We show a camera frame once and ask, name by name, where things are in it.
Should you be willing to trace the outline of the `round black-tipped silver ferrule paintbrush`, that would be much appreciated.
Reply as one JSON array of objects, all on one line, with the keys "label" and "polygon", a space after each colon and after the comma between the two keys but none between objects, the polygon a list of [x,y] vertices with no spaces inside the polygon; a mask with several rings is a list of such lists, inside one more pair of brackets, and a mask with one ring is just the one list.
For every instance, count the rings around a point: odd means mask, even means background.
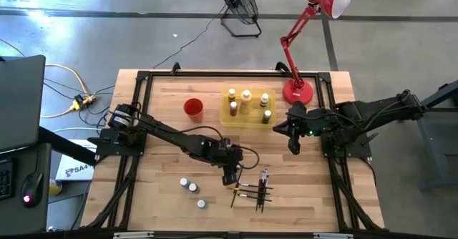
[{"label": "round black-tipped silver ferrule paintbrush", "polygon": [[237,196],[239,196],[239,197],[246,197],[246,198],[255,199],[255,200],[259,200],[259,201],[261,201],[261,202],[263,202],[263,201],[272,202],[272,200],[266,199],[265,197],[255,197],[255,196],[244,195],[244,194],[237,194]]}]

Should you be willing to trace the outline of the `black computer mouse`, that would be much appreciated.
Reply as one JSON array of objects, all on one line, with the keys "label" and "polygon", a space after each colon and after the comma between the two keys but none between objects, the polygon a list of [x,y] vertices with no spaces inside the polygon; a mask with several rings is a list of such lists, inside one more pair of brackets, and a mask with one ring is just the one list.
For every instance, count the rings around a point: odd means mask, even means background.
[{"label": "black computer mouse", "polygon": [[44,175],[41,172],[33,172],[24,178],[21,186],[22,204],[26,208],[36,207],[43,195]]}]

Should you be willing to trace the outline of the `black desk beam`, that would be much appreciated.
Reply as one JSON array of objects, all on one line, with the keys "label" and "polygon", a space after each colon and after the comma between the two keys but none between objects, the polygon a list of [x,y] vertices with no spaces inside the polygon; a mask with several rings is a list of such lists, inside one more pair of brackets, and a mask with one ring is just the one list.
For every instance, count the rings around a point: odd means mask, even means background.
[{"label": "black desk beam", "polygon": [[91,166],[95,166],[97,164],[96,155],[93,151],[90,151],[83,146],[60,137],[54,132],[51,132],[43,127],[39,128],[37,142],[39,144],[50,144],[54,151],[57,151],[85,164]]}]

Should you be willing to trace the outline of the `red plastic cup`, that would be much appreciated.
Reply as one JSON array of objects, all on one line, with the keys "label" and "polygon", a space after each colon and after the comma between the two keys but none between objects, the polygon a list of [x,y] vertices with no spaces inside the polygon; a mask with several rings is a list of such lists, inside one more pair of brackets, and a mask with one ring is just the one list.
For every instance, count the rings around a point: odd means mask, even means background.
[{"label": "red plastic cup", "polygon": [[183,110],[191,121],[195,123],[203,121],[203,103],[199,99],[188,99],[183,105]]}]

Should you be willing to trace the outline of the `large yellow paint bottle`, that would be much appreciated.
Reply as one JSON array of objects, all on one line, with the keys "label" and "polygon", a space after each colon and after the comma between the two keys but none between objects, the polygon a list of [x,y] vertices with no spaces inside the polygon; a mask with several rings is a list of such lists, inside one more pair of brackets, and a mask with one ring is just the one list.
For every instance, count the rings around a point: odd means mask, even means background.
[{"label": "large yellow paint bottle", "polygon": [[250,101],[252,99],[252,94],[250,90],[246,89],[241,92],[240,95],[240,111],[244,114],[249,113],[250,111]]}]

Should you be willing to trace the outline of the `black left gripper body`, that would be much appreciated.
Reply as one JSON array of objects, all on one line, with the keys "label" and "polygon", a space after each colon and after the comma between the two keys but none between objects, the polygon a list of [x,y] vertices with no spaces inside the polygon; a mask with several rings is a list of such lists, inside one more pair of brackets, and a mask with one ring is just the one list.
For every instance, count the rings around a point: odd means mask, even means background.
[{"label": "black left gripper body", "polygon": [[210,143],[210,164],[223,169],[222,181],[224,186],[237,182],[239,162],[243,160],[243,150],[233,145],[229,138],[223,138]]}]

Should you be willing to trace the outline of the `black floor fan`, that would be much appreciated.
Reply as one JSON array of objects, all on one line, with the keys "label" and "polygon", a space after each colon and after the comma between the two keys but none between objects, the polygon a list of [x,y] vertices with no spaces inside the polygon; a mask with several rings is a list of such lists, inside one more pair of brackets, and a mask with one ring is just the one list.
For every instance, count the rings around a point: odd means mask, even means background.
[{"label": "black floor fan", "polygon": [[[223,0],[226,5],[226,10],[220,18],[220,24],[235,38],[258,38],[262,34],[262,30],[258,24],[258,6],[255,0]],[[225,23],[228,11],[236,15],[237,19],[245,25],[255,25],[258,29],[256,34],[235,34]]]}]

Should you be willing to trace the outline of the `black-handled paintbrush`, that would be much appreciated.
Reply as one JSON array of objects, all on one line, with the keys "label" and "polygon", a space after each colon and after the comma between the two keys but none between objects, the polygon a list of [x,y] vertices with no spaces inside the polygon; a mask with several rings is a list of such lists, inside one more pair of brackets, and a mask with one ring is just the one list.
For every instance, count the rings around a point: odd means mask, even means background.
[{"label": "black-handled paintbrush", "polygon": [[258,181],[258,194],[257,194],[257,200],[256,200],[256,207],[255,210],[258,210],[261,208],[261,205],[263,204],[263,193],[264,193],[264,178],[265,178],[265,171],[261,170],[260,171],[260,178]]},{"label": "black-handled paintbrush", "polygon": [[264,205],[265,205],[265,199],[266,199],[266,193],[267,193],[267,178],[268,178],[268,171],[267,170],[264,170],[262,171],[262,182],[261,182],[261,196],[260,196],[260,210],[261,212],[263,212],[263,209],[264,209]]},{"label": "black-handled paintbrush", "polygon": [[[268,173],[267,173],[267,172],[264,172],[264,178],[263,178],[263,184],[262,184],[262,185],[268,186],[268,178],[269,178]],[[268,192],[267,189],[263,189],[263,188],[262,188],[262,191],[263,191],[263,192]],[[261,212],[264,211],[265,203],[266,203],[266,201],[260,202],[260,209],[261,209]]]}]

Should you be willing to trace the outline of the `grey computer monitor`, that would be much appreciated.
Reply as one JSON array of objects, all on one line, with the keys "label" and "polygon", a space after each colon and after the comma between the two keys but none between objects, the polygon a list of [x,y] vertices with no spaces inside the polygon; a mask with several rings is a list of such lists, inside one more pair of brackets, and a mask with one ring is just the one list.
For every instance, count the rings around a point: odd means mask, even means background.
[{"label": "grey computer monitor", "polygon": [[0,61],[0,152],[36,143],[46,58]]}]

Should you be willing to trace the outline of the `grey metal bench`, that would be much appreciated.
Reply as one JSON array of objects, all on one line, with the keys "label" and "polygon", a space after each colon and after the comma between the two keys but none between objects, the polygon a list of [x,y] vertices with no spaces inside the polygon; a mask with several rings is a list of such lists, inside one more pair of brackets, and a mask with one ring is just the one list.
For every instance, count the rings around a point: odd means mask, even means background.
[{"label": "grey metal bench", "polygon": [[442,85],[423,100],[408,92],[406,102],[422,111],[417,124],[434,173],[419,184],[419,190],[458,186],[458,171],[449,164],[458,161],[458,80]]}]

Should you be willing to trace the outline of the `silver metal bracket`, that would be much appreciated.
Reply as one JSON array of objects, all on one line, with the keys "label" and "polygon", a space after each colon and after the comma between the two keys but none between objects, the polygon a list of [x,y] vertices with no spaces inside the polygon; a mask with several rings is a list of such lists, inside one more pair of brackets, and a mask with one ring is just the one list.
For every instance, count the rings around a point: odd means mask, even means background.
[{"label": "silver metal bracket", "polygon": [[126,231],[114,233],[112,239],[149,239],[154,238],[153,231]]},{"label": "silver metal bracket", "polygon": [[314,233],[313,239],[354,239],[354,236],[345,233]]}]

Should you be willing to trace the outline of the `gold ferrule paintbrush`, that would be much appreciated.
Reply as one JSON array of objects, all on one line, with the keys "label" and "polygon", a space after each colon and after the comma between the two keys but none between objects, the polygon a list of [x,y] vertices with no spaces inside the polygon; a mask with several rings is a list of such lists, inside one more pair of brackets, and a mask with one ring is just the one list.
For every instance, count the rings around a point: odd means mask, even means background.
[{"label": "gold ferrule paintbrush", "polygon": [[249,193],[256,193],[256,194],[261,194],[261,195],[270,195],[269,192],[263,192],[262,190],[247,190],[247,189],[241,189],[241,188],[235,188],[235,187],[229,187],[228,189],[238,191],[238,192],[249,192]]}]

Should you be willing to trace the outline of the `black keyboard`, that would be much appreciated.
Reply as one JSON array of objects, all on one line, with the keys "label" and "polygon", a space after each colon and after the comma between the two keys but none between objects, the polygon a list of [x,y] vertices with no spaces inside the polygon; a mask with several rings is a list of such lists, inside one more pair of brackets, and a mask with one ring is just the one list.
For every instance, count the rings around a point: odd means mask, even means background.
[{"label": "black keyboard", "polygon": [[0,160],[0,200],[14,196],[14,171],[13,158]]}]

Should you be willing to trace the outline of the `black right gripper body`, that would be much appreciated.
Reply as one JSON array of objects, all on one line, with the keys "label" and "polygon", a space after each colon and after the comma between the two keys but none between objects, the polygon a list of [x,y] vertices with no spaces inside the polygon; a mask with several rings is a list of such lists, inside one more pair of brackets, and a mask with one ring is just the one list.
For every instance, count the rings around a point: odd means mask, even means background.
[{"label": "black right gripper body", "polygon": [[306,116],[307,109],[302,102],[294,102],[292,107],[288,110],[288,117],[294,117],[295,122],[288,127],[293,132],[288,140],[288,149],[294,154],[298,155],[301,151],[301,144],[299,137],[311,136],[314,131],[310,129],[311,118]]}]

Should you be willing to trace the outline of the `translucent yellow plastic tray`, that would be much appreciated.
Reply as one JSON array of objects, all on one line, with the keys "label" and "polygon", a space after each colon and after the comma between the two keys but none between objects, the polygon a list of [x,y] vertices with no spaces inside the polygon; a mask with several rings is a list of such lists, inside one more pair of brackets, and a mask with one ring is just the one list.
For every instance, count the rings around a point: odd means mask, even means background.
[{"label": "translucent yellow plastic tray", "polygon": [[[235,89],[235,101],[238,104],[238,113],[236,116],[230,115],[230,102],[228,101],[228,90]],[[250,111],[244,114],[240,111],[240,95],[244,90],[250,90],[252,99],[250,101]],[[269,100],[267,107],[260,106],[261,95],[267,93]],[[253,88],[253,87],[223,87],[221,90],[220,104],[220,123],[224,127],[253,128],[253,129],[271,129],[276,123],[276,92],[274,89]],[[263,113],[266,110],[272,112],[268,124],[261,122]]]}]

